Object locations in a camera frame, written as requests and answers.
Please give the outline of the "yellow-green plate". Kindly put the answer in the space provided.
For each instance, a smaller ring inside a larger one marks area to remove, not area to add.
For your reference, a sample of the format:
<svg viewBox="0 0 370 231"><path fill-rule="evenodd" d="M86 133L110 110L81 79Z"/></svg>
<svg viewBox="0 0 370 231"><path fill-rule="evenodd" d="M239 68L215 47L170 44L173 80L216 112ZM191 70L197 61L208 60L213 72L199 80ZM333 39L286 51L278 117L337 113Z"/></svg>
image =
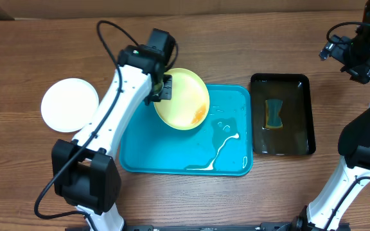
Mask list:
<svg viewBox="0 0 370 231"><path fill-rule="evenodd" d="M207 117L210 97L206 84L194 72L174 68L167 72L172 77L172 98L154 104L158 116L177 130L191 130Z"/></svg>

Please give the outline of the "white plate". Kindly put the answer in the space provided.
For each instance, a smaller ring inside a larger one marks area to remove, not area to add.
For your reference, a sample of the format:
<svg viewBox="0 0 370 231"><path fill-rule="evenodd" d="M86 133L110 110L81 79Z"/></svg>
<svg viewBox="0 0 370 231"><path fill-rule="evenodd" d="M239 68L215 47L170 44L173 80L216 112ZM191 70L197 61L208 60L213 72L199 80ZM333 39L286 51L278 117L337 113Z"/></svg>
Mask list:
<svg viewBox="0 0 370 231"><path fill-rule="evenodd" d="M46 91L40 112L51 129L70 133L82 129L93 117L98 105L98 93L89 82L67 78Z"/></svg>

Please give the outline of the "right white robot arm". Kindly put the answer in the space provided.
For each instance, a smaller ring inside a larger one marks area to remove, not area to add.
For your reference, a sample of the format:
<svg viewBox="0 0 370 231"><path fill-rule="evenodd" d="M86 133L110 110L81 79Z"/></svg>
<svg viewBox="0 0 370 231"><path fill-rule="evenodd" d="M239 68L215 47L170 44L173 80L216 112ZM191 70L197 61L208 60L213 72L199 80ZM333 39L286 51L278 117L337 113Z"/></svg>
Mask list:
<svg viewBox="0 0 370 231"><path fill-rule="evenodd" d="M370 81L370 0L363 19L356 22L354 38L326 34L321 60L332 57L342 63L351 80ZM346 125L338 142L340 161L320 194L305 206L300 215L281 230L349 230L341 224L345 211L370 182L370 103L369 108Z"/></svg>

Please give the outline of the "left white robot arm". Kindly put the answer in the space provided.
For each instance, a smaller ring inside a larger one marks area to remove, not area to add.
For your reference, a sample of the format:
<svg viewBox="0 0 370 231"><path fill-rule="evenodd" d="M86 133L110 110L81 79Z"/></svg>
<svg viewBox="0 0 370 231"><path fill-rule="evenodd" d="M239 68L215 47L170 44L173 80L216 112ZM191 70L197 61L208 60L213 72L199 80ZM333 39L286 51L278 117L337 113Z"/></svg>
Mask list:
<svg viewBox="0 0 370 231"><path fill-rule="evenodd" d="M114 79L94 117L72 141L58 140L51 151L53 179L46 188L75 206L86 230L123 230L116 199L121 188L115 158L136 108L172 97L172 68L178 45L167 32L153 29L146 44L129 45L113 56Z"/></svg>

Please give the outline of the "green yellow sponge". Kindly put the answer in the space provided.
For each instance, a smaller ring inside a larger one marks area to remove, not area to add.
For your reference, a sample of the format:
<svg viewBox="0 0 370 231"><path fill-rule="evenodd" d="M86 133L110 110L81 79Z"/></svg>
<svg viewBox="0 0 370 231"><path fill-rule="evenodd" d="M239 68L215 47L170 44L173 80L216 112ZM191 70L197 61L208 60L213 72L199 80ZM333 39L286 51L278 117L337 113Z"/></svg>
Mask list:
<svg viewBox="0 0 370 231"><path fill-rule="evenodd" d="M283 101L280 99L268 99L265 101L265 127L268 129L279 129L283 127L280 112Z"/></svg>

